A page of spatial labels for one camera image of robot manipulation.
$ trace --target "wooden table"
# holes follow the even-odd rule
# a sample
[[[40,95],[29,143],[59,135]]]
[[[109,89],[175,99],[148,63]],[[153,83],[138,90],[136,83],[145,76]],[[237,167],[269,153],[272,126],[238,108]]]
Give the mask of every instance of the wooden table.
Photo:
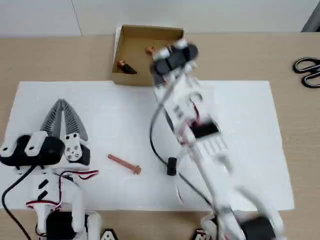
[[[296,209],[281,213],[290,240],[320,239],[320,90],[301,85],[292,63],[320,58],[319,33],[187,34],[200,52],[202,80],[269,80],[280,124]],[[0,39],[0,137],[19,81],[109,80],[113,36]],[[34,234],[36,215],[14,211]],[[104,227],[120,240],[188,240],[200,226],[199,212],[101,212]],[[0,211],[0,239],[25,239]]]

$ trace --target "robotic arm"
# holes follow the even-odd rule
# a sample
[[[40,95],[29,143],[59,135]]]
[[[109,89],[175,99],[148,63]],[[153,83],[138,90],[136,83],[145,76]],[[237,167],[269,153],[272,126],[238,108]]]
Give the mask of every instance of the robotic arm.
[[[219,240],[284,240],[279,213],[248,179],[242,163],[230,161],[222,132],[203,105],[200,84],[190,75],[197,55],[197,47],[181,39],[153,56],[150,70],[159,107],[151,125],[164,110],[178,142],[188,148],[196,163],[211,194],[215,213],[201,221],[207,235]],[[259,215],[234,212],[230,204],[234,191],[251,201]]]

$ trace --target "copper bolt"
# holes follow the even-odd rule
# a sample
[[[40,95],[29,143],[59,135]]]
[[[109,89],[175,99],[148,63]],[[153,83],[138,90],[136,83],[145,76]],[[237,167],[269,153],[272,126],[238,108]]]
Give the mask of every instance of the copper bolt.
[[[152,55],[156,52],[156,49],[155,49],[154,46],[148,46],[148,47],[145,49],[145,52],[146,52],[146,54],[152,56]]]
[[[134,166],[112,154],[108,154],[108,158],[117,162],[118,164],[121,164],[122,166],[126,167],[127,169],[130,169],[131,171],[133,171],[134,174],[140,174],[141,173],[141,167],[139,165]]]
[[[119,60],[119,61],[118,61],[118,66],[119,66],[119,67],[123,67],[125,64],[126,64],[126,61],[125,61],[125,60]]]

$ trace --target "white paper sheet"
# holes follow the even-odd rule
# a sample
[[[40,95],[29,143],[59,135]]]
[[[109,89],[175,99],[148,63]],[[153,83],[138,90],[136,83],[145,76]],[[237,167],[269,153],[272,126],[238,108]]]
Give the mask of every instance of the white paper sheet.
[[[268,81],[201,81],[207,109],[217,121],[234,156],[265,191],[278,210],[294,208],[287,163],[277,114]],[[91,168],[100,174],[83,181],[86,207],[95,210],[207,210],[203,200],[181,180],[177,198],[174,177],[154,156],[149,145],[149,123],[157,103],[150,87],[114,85],[112,82],[21,82],[12,106],[6,136],[38,131],[58,98],[76,110],[87,130]],[[180,145],[161,116],[154,130],[154,144],[164,158],[175,156]],[[107,154],[140,165],[140,175],[107,159]],[[181,164],[185,174],[207,195],[208,190],[188,158]],[[12,167],[0,165],[0,191],[18,176]],[[23,209],[28,200],[29,180],[7,195],[10,208]],[[234,194],[232,207],[254,210]]]

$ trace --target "open cardboard box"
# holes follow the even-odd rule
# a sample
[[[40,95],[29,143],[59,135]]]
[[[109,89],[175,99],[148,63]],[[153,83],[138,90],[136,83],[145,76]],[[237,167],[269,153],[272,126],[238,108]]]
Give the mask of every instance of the open cardboard box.
[[[152,86],[150,73],[152,57],[146,48],[155,50],[171,45],[184,36],[184,30],[173,27],[123,25],[115,53],[111,77],[114,83],[132,86]],[[137,74],[126,74],[118,67],[118,61],[125,60]]]

